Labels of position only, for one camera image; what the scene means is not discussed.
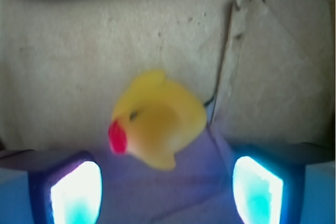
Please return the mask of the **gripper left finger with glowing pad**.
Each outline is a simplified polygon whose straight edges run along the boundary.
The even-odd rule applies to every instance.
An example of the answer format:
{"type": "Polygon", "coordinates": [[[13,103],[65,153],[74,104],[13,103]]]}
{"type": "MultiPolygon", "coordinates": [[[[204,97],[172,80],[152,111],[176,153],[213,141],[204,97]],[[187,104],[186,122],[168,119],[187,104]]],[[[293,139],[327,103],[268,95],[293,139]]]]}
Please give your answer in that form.
{"type": "Polygon", "coordinates": [[[87,151],[1,151],[1,223],[96,223],[102,173],[87,151]]]}

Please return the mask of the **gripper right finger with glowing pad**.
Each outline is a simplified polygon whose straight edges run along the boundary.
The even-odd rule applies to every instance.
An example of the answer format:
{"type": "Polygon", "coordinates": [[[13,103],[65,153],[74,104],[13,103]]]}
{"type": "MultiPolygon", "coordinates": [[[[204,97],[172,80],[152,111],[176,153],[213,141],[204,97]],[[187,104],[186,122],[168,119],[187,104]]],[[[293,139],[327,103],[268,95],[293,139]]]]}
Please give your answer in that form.
{"type": "Polygon", "coordinates": [[[233,146],[243,223],[335,223],[335,150],[312,143],[233,146]]]}

